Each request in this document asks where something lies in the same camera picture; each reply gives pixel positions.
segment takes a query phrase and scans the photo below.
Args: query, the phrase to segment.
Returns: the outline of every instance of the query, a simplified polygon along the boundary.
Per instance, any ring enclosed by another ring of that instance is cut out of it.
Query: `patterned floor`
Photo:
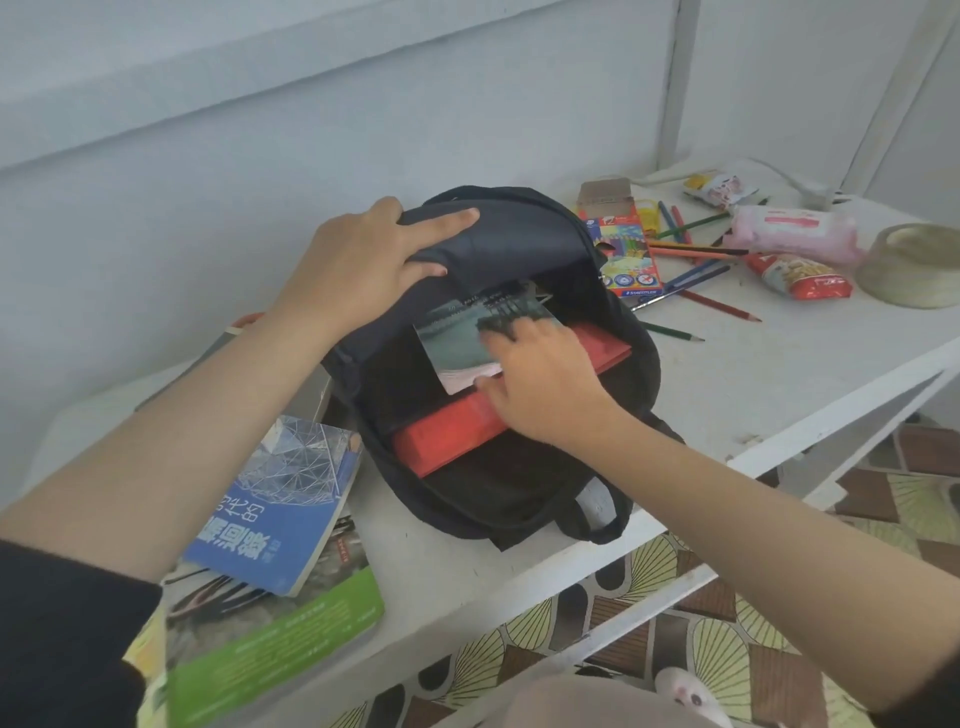
[[[762,479],[776,485],[775,473]],[[837,518],[960,577],[960,433],[903,425],[841,483],[849,495],[837,504]],[[682,541],[660,536],[330,728],[429,728],[700,563]],[[719,579],[588,662],[647,690],[662,668],[688,669],[741,726],[872,726],[851,697]]]

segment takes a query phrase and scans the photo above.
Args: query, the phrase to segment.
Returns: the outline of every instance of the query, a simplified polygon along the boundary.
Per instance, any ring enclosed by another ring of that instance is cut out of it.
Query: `blue book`
[[[356,432],[280,416],[183,558],[296,596],[347,502],[362,448]]]

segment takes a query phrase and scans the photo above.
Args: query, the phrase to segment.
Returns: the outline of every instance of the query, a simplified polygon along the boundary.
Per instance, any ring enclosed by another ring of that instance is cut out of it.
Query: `hand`
[[[482,334],[503,377],[480,376],[475,384],[517,432],[571,451],[583,427],[605,424],[619,410],[571,329],[550,319],[517,319],[514,338]]]
[[[320,316],[339,340],[385,313],[418,280],[446,275],[442,265],[408,258],[480,217],[479,210],[467,209],[398,225],[402,211],[395,197],[385,197],[359,215],[323,223],[274,309]]]

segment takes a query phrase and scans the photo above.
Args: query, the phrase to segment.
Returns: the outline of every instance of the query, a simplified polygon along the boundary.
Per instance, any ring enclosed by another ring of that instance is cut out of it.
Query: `black sleeve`
[[[139,672],[122,660],[157,584],[0,541],[0,716],[14,726],[132,726]]]
[[[960,654],[913,697],[871,715],[877,728],[955,728],[960,725]]]

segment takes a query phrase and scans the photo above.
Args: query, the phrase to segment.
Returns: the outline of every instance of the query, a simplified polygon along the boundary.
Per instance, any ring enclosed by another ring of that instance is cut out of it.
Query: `white shelf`
[[[775,194],[775,204],[794,200],[782,185],[765,183],[764,188]],[[658,196],[668,204],[675,201],[688,221],[704,214],[675,190],[659,190]],[[859,220],[864,246],[881,229],[911,219],[862,200],[844,208]],[[724,227],[697,230],[694,240],[709,242]],[[672,260],[662,268],[670,273],[688,266]],[[960,307],[898,308],[859,291],[848,301],[793,302],[746,270],[697,290],[749,310],[764,323],[744,322],[677,297],[644,309],[644,320],[708,339],[691,344],[654,334],[663,369],[655,411],[692,447],[751,476],[960,362]],[[120,422],[177,372],[141,379],[61,413],[40,449],[32,479]],[[500,553],[487,542],[453,539],[419,522],[370,467],[361,473],[350,501],[386,615],[366,641],[304,678],[258,725],[299,725],[306,716],[323,724],[324,716],[390,688],[662,531],[640,512],[613,544],[575,543],[548,527]]]

